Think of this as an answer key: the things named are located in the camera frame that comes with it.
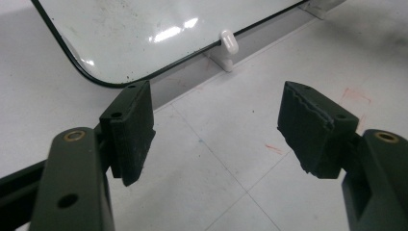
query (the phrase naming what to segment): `white plastic clip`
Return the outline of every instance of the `white plastic clip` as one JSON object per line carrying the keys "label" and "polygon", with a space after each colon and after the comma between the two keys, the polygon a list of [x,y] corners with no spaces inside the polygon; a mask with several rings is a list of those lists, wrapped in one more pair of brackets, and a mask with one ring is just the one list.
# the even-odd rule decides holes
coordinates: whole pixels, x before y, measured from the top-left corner
{"label": "white plastic clip", "polygon": [[311,0],[306,3],[303,10],[311,13],[319,19],[324,19],[330,10],[339,6],[343,2],[345,2],[345,0]]}
{"label": "white plastic clip", "polygon": [[221,39],[221,46],[212,49],[207,53],[207,56],[221,66],[222,69],[231,72],[234,67],[231,56],[237,54],[239,50],[237,40],[229,30],[221,32],[219,38]]}

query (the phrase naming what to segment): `glass pane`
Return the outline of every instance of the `glass pane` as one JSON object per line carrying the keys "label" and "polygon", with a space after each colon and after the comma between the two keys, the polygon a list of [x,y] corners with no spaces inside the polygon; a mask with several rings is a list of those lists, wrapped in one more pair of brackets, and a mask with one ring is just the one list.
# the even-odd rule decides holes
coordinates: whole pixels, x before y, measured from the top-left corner
{"label": "glass pane", "polygon": [[159,73],[299,0],[34,0],[90,79],[123,85]]}

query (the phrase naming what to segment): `screw hole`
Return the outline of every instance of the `screw hole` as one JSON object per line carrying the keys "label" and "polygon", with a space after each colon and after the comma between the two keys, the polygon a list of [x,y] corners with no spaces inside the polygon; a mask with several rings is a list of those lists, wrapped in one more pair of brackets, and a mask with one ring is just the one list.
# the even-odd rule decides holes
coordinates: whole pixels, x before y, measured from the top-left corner
{"label": "screw hole", "polygon": [[114,114],[112,114],[111,116],[112,116],[112,117],[121,117],[121,116],[122,116],[122,113],[114,113]]}
{"label": "screw hole", "polygon": [[85,132],[81,130],[73,131],[68,134],[65,134],[64,140],[65,141],[78,141],[85,136]]}
{"label": "screw hole", "polygon": [[390,133],[377,132],[377,133],[375,133],[375,136],[377,138],[379,138],[380,140],[385,141],[385,142],[390,142],[390,143],[399,142],[398,137],[396,137],[395,135],[390,134]]}
{"label": "screw hole", "polygon": [[345,116],[345,115],[338,114],[338,115],[336,115],[336,118],[339,118],[339,119],[345,119],[345,118],[346,118],[346,116]]}
{"label": "screw hole", "polygon": [[74,205],[78,201],[78,195],[77,194],[68,194],[63,196],[59,201],[58,201],[58,207],[60,209],[66,209]]}

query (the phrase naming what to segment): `red mark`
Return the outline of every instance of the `red mark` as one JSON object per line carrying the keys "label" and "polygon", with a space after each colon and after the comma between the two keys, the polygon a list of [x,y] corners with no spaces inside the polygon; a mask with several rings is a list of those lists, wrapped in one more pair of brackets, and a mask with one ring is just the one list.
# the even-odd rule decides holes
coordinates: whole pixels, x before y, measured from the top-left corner
{"label": "red mark", "polygon": [[370,98],[366,97],[363,93],[361,93],[361,92],[359,92],[359,91],[357,91],[357,90],[352,90],[352,89],[350,89],[350,88],[346,88],[346,89],[344,90],[342,99],[341,99],[341,101],[340,101],[340,105],[343,104],[343,101],[344,101],[346,98],[350,98],[350,99],[352,99],[352,100],[364,99],[364,100],[366,100],[369,104],[371,104],[371,99],[370,99]]}
{"label": "red mark", "polygon": [[272,145],[267,145],[267,144],[265,144],[265,147],[267,147],[267,148],[273,150],[274,152],[276,152],[276,153],[279,154],[279,155],[282,155],[282,150],[279,149],[279,148],[276,148],[276,147],[274,147],[274,146],[272,146]]}

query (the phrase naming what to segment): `black rubber edge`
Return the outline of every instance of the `black rubber edge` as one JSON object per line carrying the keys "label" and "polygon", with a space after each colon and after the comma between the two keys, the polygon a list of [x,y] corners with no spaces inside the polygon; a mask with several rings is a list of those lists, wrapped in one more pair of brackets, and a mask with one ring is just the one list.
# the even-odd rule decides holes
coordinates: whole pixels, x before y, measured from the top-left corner
{"label": "black rubber edge", "polygon": [[[294,5],[291,6],[291,7],[286,8],[286,9],[283,10],[283,11],[280,11],[280,12],[278,12],[278,13],[275,13],[275,14],[269,16],[269,17],[266,17],[266,18],[264,18],[264,19],[258,21],[258,22],[255,22],[254,24],[252,24],[252,25],[250,25],[250,26],[248,26],[248,27],[245,27],[245,28],[239,30],[238,32],[234,33],[234,36],[238,36],[238,35],[240,35],[240,34],[246,32],[246,31],[248,31],[248,30],[250,30],[250,29],[252,29],[252,28],[254,28],[254,27],[256,27],[256,26],[261,25],[262,23],[265,23],[265,22],[267,22],[267,21],[273,19],[274,17],[276,17],[276,16],[278,16],[278,15],[280,15],[280,14],[286,13],[286,12],[292,10],[293,8],[296,8],[296,7],[298,7],[298,6],[300,6],[300,5],[302,5],[303,3],[308,2],[308,1],[309,1],[309,0],[303,0],[303,1],[299,2],[299,3],[294,4]],[[142,78],[140,78],[140,79],[138,79],[138,80],[136,80],[136,81],[133,81],[133,82],[124,83],[124,84],[111,84],[111,83],[106,83],[106,82],[100,81],[100,80],[98,80],[97,78],[91,76],[89,73],[87,73],[86,70],[84,70],[84,69],[81,67],[81,65],[78,63],[78,61],[75,59],[75,57],[74,57],[74,56],[72,55],[72,53],[70,52],[68,46],[65,44],[63,38],[61,37],[61,35],[60,35],[60,33],[58,32],[57,28],[54,26],[54,24],[53,24],[51,18],[48,16],[48,14],[46,13],[45,9],[42,7],[42,5],[41,5],[41,3],[39,2],[39,0],[32,0],[32,2],[33,2],[33,5],[36,7],[37,11],[39,12],[39,14],[41,15],[42,19],[44,20],[45,24],[46,24],[46,25],[48,26],[48,28],[50,29],[51,33],[54,35],[54,38],[57,40],[58,44],[59,44],[59,45],[61,46],[61,48],[63,49],[64,53],[67,55],[67,57],[68,57],[69,60],[72,62],[72,64],[79,70],[79,72],[80,72],[82,75],[84,75],[84,77],[86,77],[87,79],[91,80],[93,83],[96,83],[96,84],[98,84],[98,85],[101,85],[101,86],[104,86],[104,87],[108,87],[108,88],[121,89],[121,88],[124,88],[124,87],[126,87],[126,86],[128,86],[128,85],[130,85],[130,84],[133,84],[133,83],[137,82],[137,81],[151,80],[151,79],[153,79],[154,77],[156,77],[156,76],[158,76],[158,75],[160,75],[160,74],[162,74],[162,73],[164,73],[164,72],[166,72],[166,71],[168,71],[168,70],[174,68],[175,66],[177,66],[177,65],[179,65],[179,64],[182,64],[183,62],[185,62],[185,61],[187,61],[187,60],[189,60],[189,59],[191,59],[191,58],[193,58],[193,57],[195,57],[195,56],[197,56],[197,55],[199,55],[199,54],[201,54],[201,53],[203,53],[203,52],[205,52],[205,51],[207,51],[207,50],[210,50],[211,48],[214,48],[214,47],[216,47],[216,46],[221,45],[221,41],[218,40],[218,41],[216,41],[216,42],[214,42],[214,43],[212,43],[212,44],[210,44],[210,45],[208,45],[208,46],[205,46],[205,47],[203,47],[203,48],[201,48],[201,49],[199,49],[199,50],[197,50],[197,51],[192,52],[192,53],[189,54],[188,56],[186,56],[186,57],[184,57],[184,58],[182,58],[182,59],[180,59],[180,60],[178,60],[178,61],[176,61],[176,62],[174,62],[174,63],[172,63],[172,64],[169,64],[169,65],[167,65],[167,66],[165,66],[165,67],[163,67],[163,68],[161,68],[161,69],[159,69],[159,70],[157,70],[157,71],[155,71],[155,72],[153,72],[153,73],[151,73],[151,74],[149,74],[149,75],[146,75],[146,76],[144,76],[144,77],[142,77]]]}

